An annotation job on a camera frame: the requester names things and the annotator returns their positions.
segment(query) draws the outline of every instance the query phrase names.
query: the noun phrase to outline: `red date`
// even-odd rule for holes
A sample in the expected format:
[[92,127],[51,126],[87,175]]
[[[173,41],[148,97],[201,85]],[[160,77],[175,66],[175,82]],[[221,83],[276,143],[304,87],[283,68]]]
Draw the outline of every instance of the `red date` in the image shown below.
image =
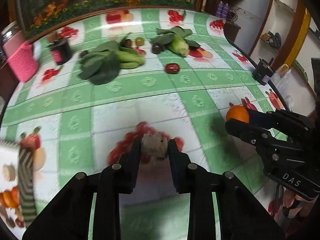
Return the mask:
[[165,71],[168,74],[176,74],[180,70],[180,67],[177,63],[169,63],[165,66]]

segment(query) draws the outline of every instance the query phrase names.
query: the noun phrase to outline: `fruit print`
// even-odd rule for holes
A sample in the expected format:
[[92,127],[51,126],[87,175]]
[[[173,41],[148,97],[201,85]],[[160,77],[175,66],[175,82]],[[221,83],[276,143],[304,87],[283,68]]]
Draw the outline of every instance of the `fruit print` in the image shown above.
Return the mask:
[[68,26],[63,27],[60,33],[58,33],[59,38],[71,38],[78,34],[78,29],[74,29]]
[[282,105],[280,99],[278,98],[278,96],[272,91],[272,89],[269,89],[269,90],[270,90],[270,92],[266,91],[266,94],[269,96],[270,102],[272,103],[274,108],[276,108],[276,109],[283,108],[283,105]]
[[183,14],[179,14],[179,12],[177,12],[175,10],[169,10],[168,15],[169,15],[170,22],[178,23],[178,22],[184,20],[185,11],[183,12]]
[[241,98],[241,103],[245,108],[258,111],[256,106],[254,104],[250,103],[250,100],[247,97],[245,97],[244,99]]
[[133,20],[133,14],[129,13],[128,9],[117,10],[112,13],[107,13],[106,22],[107,24],[131,22]]
[[33,132],[26,136],[26,133],[22,133],[20,135],[21,141],[20,146],[22,147],[29,147],[32,149],[32,151],[35,151],[41,147],[40,143],[40,135],[39,131],[41,130],[41,127],[38,126],[34,128]]
[[223,30],[224,28],[224,22],[223,20],[215,20],[215,21],[212,21],[209,26],[213,29],[220,29],[220,30]]
[[45,163],[45,151],[41,148],[40,131],[41,127],[34,128],[33,132],[26,136],[26,133],[20,135],[20,146],[30,148],[33,151],[33,170],[40,170]]
[[212,53],[206,51],[205,49],[199,47],[197,49],[191,49],[189,51],[189,55],[192,57],[206,57],[206,58],[212,58]]
[[43,77],[42,77],[42,80],[41,82],[44,82],[46,80],[49,80],[51,79],[52,77],[58,75],[58,73],[60,72],[61,68],[59,69],[54,69],[54,68],[51,68],[51,69],[47,69],[46,71],[44,71],[44,74],[43,74]]
[[237,57],[241,62],[247,62],[247,58],[245,56],[242,55],[242,53],[240,53],[237,50],[234,50],[234,52],[232,53],[232,55],[234,55],[235,57]]
[[[154,135],[157,133],[157,130],[152,126],[148,126],[147,122],[140,122],[136,126],[135,131],[127,133],[124,136],[123,141],[119,141],[116,143],[116,147],[108,155],[108,165],[117,163],[122,154],[127,153],[131,150],[131,146],[134,140],[142,140],[143,135],[147,133],[151,133]],[[166,134],[163,131],[161,131],[160,134],[162,137],[167,138],[168,141],[172,139],[170,135]],[[181,152],[184,146],[183,139],[180,137],[175,137],[173,139],[176,141],[178,150]],[[150,160],[151,160],[151,156],[149,154],[141,153],[141,159],[140,159],[141,163],[147,164],[150,162]]]

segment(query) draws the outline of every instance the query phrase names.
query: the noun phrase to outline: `orange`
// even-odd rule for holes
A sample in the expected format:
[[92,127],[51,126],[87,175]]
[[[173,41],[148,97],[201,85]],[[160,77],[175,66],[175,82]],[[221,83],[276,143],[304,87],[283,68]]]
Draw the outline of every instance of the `orange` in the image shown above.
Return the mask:
[[3,193],[0,193],[0,206],[3,206],[4,208],[7,208],[7,205],[5,204]]
[[227,112],[226,120],[230,120],[231,118],[249,123],[249,113],[244,106],[232,106]]
[[11,195],[12,195],[13,201],[14,201],[17,205],[20,205],[18,186],[14,186],[14,187],[12,188],[12,190],[11,190]]
[[4,202],[7,205],[7,207],[16,208],[18,206],[18,204],[15,203],[15,201],[13,200],[10,190],[5,190],[3,192],[3,198],[4,198]]

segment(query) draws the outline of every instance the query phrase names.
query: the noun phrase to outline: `white object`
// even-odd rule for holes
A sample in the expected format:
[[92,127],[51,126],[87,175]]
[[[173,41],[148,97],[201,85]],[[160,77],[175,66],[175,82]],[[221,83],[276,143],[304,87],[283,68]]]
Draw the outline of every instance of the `white object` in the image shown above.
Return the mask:
[[162,137],[161,133],[147,133],[143,135],[141,140],[141,152],[150,156],[165,158],[168,142],[166,137]]

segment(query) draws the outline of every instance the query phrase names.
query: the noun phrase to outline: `small fruit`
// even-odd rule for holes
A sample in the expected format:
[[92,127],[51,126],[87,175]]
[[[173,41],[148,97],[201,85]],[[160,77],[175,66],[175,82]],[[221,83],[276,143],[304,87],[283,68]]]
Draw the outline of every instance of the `small fruit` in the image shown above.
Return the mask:
[[107,13],[106,21],[108,24],[120,23],[121,15],[119,13]]
[[84,57],[85,55],[89,54],[89,52],[87,50],[84,50],[80,53],[80,58]]
[[18,227],[24,228],[24,224],[19,218],[16,218],[15,222]]
[[152,46],[152,53],[153,54],[160,54],[160,52],[162,51],[162,46],[159,43],[156,43]]
[[7,208],[7,204],[4,201],[3,192],[0,193],[0,206]]
[[169,10],[169,11],[168,11],[168,15],[169,15],[169,16],[173,16],[173,14],[172,14],[173,12],[174,12],[174,10]]
[[12,199],[13,201],[17,204],[20,205],[20,201],[19,201],[19,188],[18,186],[14,186],[11,190],[11,195],[12,195]]
[[132,46],[132,41],[131,41],[130,39],[126,39],[126,40],[125,40],[125,44],[126,44],[127,46],[131,47],[131,46]]
[[45,154],[43,148],[38,148],[33,153],[33,170],[39,171],[45,163]]
[[168,74],[176,74],[179,72],[179,70],[180,70],[180,67],[177,63],[169,63],[165,65],[165,71]]
[[226,120],[230,120],[231,118],[249,123],[249,113],[244,106],[232,106],[227,112]]
[[7,207],[16,208],[18,206],[18,204],[12,198],[11,191],[5,190],[3,192],[3,198],[4,198],[4,202],[5,202]]
[[135,42],[136,42],[136,46],[143,46],[144,45],[144,39],[142,37],[137,37]]

